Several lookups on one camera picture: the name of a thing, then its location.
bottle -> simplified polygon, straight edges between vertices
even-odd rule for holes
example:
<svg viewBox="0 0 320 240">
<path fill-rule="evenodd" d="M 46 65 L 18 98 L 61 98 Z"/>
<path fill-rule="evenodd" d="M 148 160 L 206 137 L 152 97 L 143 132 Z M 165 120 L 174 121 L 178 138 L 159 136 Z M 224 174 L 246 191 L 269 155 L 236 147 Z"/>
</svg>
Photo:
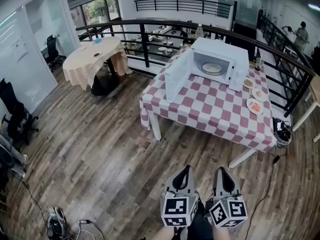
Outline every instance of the bottle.
<svg viewBox="0 0 320 240">
<path fill-rule="evenodd" d="M 197 38 L 203 38 L 204 37 L 204 30 L 202 29 L 202 24 L 198 24 L 198 27 L 196 28 L 194 38 L 197 40 Z"/>
</svg>

beige tablecloth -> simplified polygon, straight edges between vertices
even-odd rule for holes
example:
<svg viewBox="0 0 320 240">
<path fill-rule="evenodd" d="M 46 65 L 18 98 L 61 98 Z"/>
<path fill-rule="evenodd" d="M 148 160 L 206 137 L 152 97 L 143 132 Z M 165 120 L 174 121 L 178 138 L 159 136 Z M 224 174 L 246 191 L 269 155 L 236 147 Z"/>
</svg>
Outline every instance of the beige tablecloth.
<svg viewBox="0 0 320 240">
<path fill-rule="evenodd" d="M 119 76 L 132 73 L 128 68 L 128 58 L 124 48 L 120 39 L 114 36 L 102 38 L 100 43 L 82 43 L 82 46 L 71 53 L 63 63 L 65 80 L 70 81 L 73 86 L 80 85 L 84 90 L 87 85 L 92 87 L 95 75 L 109 58 Z M 101 55 L 94 58 L 94 54 L 97 53 Z"/>
</svg>

white microwave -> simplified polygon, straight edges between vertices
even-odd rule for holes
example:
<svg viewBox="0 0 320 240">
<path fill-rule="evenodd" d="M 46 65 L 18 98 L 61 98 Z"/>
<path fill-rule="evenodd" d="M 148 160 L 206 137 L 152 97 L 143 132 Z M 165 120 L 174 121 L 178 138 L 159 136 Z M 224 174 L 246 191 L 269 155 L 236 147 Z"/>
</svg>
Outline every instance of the white microwave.
<svg viewBox="0 0 320 240">
<path fill-rule="evenodd" d="M 239 92 L 248 70 L 247 50 L 219 40 L 199 37 L 165 70 L 167 101 L 173 102 L 190 74 L 226 84 Z"/>
</svg>

white cable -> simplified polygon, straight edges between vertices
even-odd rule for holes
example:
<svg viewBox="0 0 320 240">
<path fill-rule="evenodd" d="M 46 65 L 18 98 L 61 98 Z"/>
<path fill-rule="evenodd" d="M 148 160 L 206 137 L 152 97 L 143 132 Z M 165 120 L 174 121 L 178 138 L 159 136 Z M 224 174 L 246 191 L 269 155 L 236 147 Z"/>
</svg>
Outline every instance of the white cable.
<svg viewBox="0 0 320 240">
<path fill-rule="evenodd" d="M 78 235 L 76 236 L 75 240 L 78 240 L 78 237 L 79 237 L 81 231 L 85 231 L 85 232 L 89 233 L 93 237 L 93 240 L 96 240 L 95 236 L 91 232 L 89 232 L 88 230 L 85 230 L 85 229 L 79 230 Z"/>
</svg>

checkered tablecloth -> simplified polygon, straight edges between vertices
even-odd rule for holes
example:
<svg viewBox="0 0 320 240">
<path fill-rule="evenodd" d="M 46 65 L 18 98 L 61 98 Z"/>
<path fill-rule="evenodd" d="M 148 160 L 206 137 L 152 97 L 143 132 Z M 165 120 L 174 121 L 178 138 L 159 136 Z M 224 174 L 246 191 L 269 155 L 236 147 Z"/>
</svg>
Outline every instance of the checkered tablecloth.
<svg viewBox="0 0 320 240">
<path fill-rule="evenodd" d="M 189 47 L 183 47 L 151 81 L 140 96 L 141 123 L 150 129 L 149 112 L 249 148 L 266 152 L 276 143 L 273 135 L 271 103 L 263 102 L 263 114 L 249 111 L 246 101 L 253 98 L 244 87 L 234 91 L 226 84 L 191 74 L 172 103 L 166 100 L 165 70 Z M 248 75 L 256 88 L 269 97 L 264 70 L 250 65 Z"/>
</svg>

